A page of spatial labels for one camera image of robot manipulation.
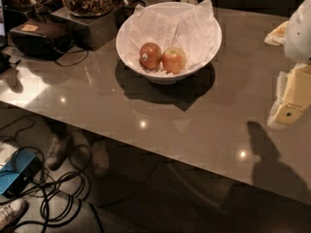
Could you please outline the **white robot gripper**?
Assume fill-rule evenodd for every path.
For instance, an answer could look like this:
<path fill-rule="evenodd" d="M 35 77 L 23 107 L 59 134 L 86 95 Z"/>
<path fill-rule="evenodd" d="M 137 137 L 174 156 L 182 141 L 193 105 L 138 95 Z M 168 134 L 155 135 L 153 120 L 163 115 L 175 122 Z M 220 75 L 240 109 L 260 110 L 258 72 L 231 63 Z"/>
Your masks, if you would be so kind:
<path fill-rule="evenodd" d="M 287 21 L 264 39 L 271 46 L 284 44 L 285 56 L 296 64 L 289 73 L 281 71 L 276 101 L 267 120 L 272 129 L 284 129 L 298 121 L 311 106 L 311 0 L 304 0 Z"/>

